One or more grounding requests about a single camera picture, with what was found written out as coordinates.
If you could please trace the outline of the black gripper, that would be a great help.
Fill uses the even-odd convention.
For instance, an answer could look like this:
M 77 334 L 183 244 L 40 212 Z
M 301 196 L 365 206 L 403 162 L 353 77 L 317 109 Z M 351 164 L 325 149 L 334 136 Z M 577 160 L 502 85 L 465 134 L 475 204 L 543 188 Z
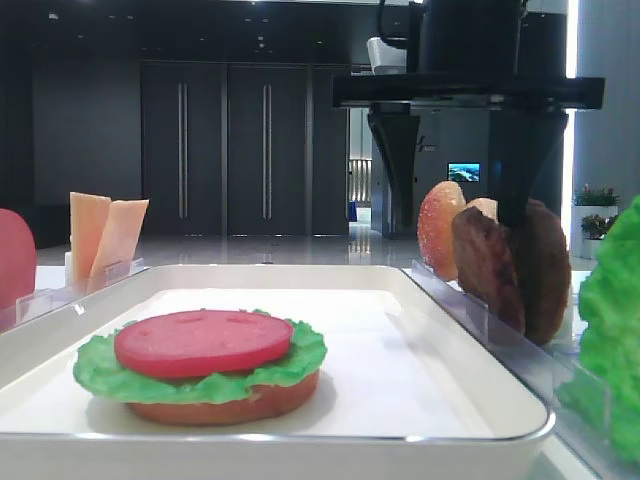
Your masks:
M 386 235 L 415 230 L 420 117 L 409 107 L 373 107 L 382 103 L 514 109 L 490 113 L 488 194 L 498 202 L 498 221 L 519 225 L 531 199 L 560 214 L 568 115 L 546 110 L 601 109 L 604 78 L 521 73 L 525 1 L 410 1 L 404 37 L 386 34 L 385 7 L 385 2 L 377 5 L 376 35 L 369 42 L 405 53 L 404 72 L 338 76 L 332 104 L 371 107 L 367 120 L 390 190 Z M 515 111 L 527 109 L 543 111 Z

